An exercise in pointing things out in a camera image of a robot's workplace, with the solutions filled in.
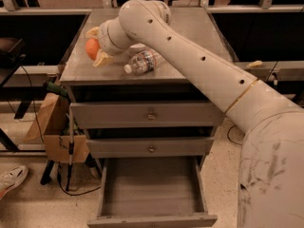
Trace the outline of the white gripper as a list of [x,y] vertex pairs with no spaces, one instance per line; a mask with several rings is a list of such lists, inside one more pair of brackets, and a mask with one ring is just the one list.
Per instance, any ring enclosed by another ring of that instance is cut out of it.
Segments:
[[100,24],[99,27],[91,28],[85,33],[86,38],[97,38],[101,48],[101,50],[97,52],[96,59],[93,62],[94,67],[101,67],[108,64],[112,61],[112,56],[119,54],[118,48],[111,41],[108,31],[109,25],[110,20]]

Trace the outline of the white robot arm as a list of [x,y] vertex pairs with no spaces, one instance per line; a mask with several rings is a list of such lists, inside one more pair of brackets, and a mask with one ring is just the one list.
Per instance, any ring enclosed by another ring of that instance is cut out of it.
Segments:
[[244,132],[238,228],[304,228],[304,109],[169,26],[161,1],[130,0],[87,32],[106,55],[155,49]]

